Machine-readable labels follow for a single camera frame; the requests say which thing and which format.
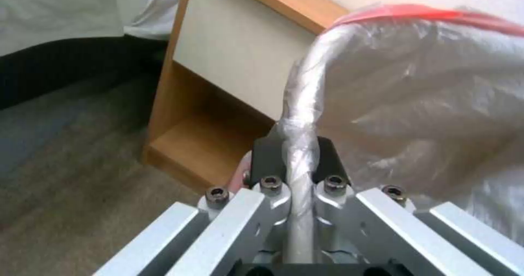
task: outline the carpet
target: carpet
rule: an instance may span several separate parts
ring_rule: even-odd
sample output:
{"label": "carpet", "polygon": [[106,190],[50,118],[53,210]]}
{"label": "carpet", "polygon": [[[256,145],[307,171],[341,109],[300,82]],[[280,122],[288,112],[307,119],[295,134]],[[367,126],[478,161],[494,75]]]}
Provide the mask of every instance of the carpet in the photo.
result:
{"label": "carpet", "polygon": [[176,201],[139,162],[157,75],[116,71],[0,111],[4,275],[87,275]]}

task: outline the wooden cabinet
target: wooden cabinet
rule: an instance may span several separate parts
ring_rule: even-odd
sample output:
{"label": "wooden cabinet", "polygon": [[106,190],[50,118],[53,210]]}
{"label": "wooden cabinet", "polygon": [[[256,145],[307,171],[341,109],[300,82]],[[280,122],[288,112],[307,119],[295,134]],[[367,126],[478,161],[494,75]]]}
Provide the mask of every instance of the wooden cabinet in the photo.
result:
{"label": "wooden cabinet", "polygon": [[180,0],[144,162],[197,191],[226,184],[280,117],[293,63],[345,12],[329,0]]}

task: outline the wooden board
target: wooden board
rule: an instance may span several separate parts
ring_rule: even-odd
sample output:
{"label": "wooden board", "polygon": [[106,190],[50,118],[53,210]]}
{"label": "wooden board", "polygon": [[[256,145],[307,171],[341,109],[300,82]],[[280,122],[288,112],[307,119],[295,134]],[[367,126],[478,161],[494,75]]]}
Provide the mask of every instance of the wooden board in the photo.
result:
{"label": "wooden board", "polygon": [[314,34],[322,33],[348,10],[331,0],[258,0]]}
{"label": "wooden board", "polygon": [[[258,1],[313,34],[320,33],[346,11],[330,5],[328,0]],[[143,161],[203,193],[211,185],[228,182],[244,153],[251,149],[253,140],[265,136],[273,121],[172,60],[188,3],[189,0],[180,0],[178,4]],[[278,19],[280,24],[286,24],[285,20]],[[304,37],[311,41],[313,35]],[[204,47],[202,44],[200,41],[195,47]]]}
{"label": "wooden board", "polygon": [[251,150],[253,140],[265,136],[272,125],[231,96],[218,93],[221,97],[212,97],[207,107],[178,122],[151,144],[157,155],[198,177],[198,181],[182,182],[199,191],[225,185],[242,156]]}

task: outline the hex socket screw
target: hex socket screw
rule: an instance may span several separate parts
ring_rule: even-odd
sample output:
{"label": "hex socket screw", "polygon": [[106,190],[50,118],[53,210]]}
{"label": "hex socket screw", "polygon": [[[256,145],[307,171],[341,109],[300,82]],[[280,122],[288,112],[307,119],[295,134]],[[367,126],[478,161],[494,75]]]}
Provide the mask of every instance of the hex socket screw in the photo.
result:
{"label": "hex socket screw", "polygon": [[278,176],[266,176],[260,179],[260,191],[267,196],[276,196],[282,191],[282,179]]}
{"label": "hex socket screw", "polygon": [[382,187],[382,192],[384,192],[389,198],[393,199],[396,203],[398,203],[401,206],[406,206],[406,201],[408,198],[406,197],[405,193],[406,191],[396,185],[386,185]]}
{"label": "hex socket screw", "polygon": [[229,202],[229,191],[224,187],[210,187],[206,191],[206,203],[209,208],[223,209]]}
{"label": "hex socket screw", "polygon": [[341,196],[346,194],[346,187],[348,180],[338,175],[327,176],[324,179],[324,191],[333,196]]}

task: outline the clear plastic wrap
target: clear plastic wrap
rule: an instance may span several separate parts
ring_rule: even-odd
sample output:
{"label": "clear plastic wrap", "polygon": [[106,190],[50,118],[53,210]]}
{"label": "clear plastic wrap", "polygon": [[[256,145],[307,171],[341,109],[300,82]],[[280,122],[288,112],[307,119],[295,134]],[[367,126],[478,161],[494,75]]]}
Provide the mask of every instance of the clear plastic wrap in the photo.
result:
{"label": "clear plastic wrap", "polygon": [[523,245],[523,28],[471,11],[371,12],[320,35],[288,79],[277,129],[290,248],[311,239],[317,134],[333,140],[357,190],[397,184],[421,208],[453,201]]}

